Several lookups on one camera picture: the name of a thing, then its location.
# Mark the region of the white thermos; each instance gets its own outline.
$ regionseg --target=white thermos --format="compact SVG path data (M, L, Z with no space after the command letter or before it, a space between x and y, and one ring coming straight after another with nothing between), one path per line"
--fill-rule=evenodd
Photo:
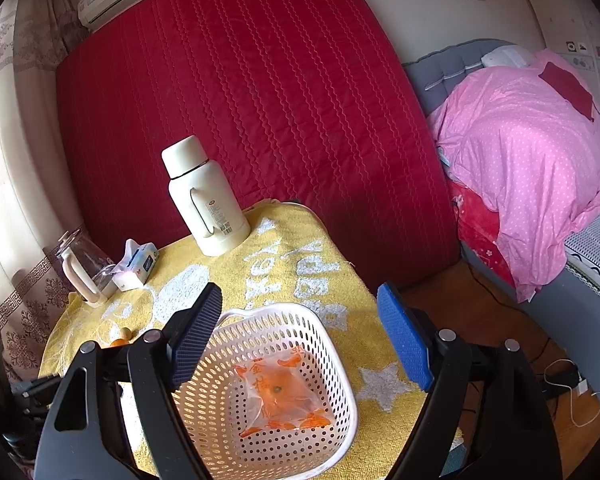
M236 248L251 232L220 165L209 160L197 137L162 152L171 177L169 193L206 256Z

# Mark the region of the curtain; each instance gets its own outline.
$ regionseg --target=curtain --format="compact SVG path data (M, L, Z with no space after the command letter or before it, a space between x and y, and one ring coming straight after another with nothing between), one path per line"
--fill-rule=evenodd
M37 375L70 290L55 249L82 224L56 110L56 67L88 35L75 3L0 7L0 326L12 380Z

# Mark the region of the thermos lid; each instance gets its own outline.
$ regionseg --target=thermos lid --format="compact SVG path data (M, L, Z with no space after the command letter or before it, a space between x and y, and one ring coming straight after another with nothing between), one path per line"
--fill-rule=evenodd
M195 136L189 136L162 152L169 177L178 178L208 161L205 150Z

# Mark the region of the white cable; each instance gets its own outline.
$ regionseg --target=white cable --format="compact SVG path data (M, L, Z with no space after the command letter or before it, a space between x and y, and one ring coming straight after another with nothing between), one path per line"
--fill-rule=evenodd
M569 396L570 396L571 421L576 428L584 428L587 424L591 424L594 420L596 420L598 418L598 415L600 414L600 409L593 416L593 418L591 420L585 422L584 424L578 424L575 420L573 420L573 388L571 388L570 386L567 386L566 384L552 383L549 379L546 378L546 371L549 368L551 368L553 365L555 365L556 363L559 363L561 361L568 362L568 363L571 363L572 365L576 366L576 363L574 363L571 359L556 359L553 363L547 365L546 368L544 369L544 372L542 373L542 375L544 376L544 382L547 384L550 384L551 386L560 386L562 388L568 389ZM582 380L582 376L580 375L580 372L578 372L578 377L580 378L580 380ZM599 393L600 392L593 392L591 394L591 397L596 396Z

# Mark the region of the red cloth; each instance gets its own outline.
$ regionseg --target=red cloth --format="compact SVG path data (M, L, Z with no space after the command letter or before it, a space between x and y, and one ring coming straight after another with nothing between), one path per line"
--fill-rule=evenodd
M577 111L593 121L593 97L571 72L549 62L538 76L549 83L558 94L567 99Z
M458 259L433 140L364 0L143 0L57 83L85 224L113 259L127 237L159 247L189 233L160 152L191 134L241 206L313 209L372 290Z
M513 288L509 266L496 246L500 232L500 217L490 211L476 192L453 180L448 180L449 193L456 204L458 237L489 267Z

